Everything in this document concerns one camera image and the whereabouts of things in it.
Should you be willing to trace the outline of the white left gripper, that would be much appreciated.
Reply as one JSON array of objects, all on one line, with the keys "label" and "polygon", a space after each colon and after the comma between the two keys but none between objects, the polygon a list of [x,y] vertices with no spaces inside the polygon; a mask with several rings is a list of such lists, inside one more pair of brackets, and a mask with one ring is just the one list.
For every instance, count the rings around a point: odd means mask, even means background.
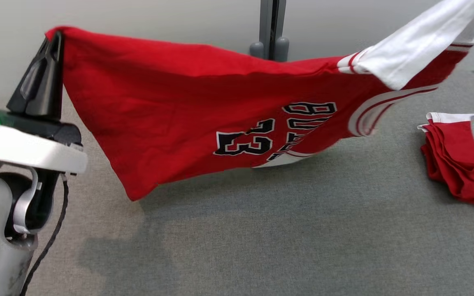
[{"label": "white left gripper", "polygon": [[44,39],[6,107],[0,109],[0,162],[84,173],[88,157],[79,128],[60,120],[63,91],[64,36]]}]

